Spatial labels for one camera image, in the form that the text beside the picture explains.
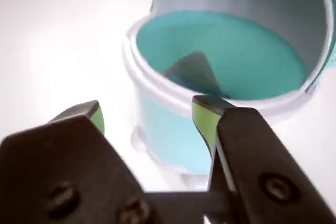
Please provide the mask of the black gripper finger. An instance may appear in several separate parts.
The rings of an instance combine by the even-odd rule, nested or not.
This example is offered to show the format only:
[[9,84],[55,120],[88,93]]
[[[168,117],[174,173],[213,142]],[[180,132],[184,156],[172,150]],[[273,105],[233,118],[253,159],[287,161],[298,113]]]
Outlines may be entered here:
[[335,215],[253,108],[212,95],[192,99],[193,122],[212,157],[208,188],[223,198],[212,223],[335,223]]
[[1,223],[157,223],[97,101],[1,143]]

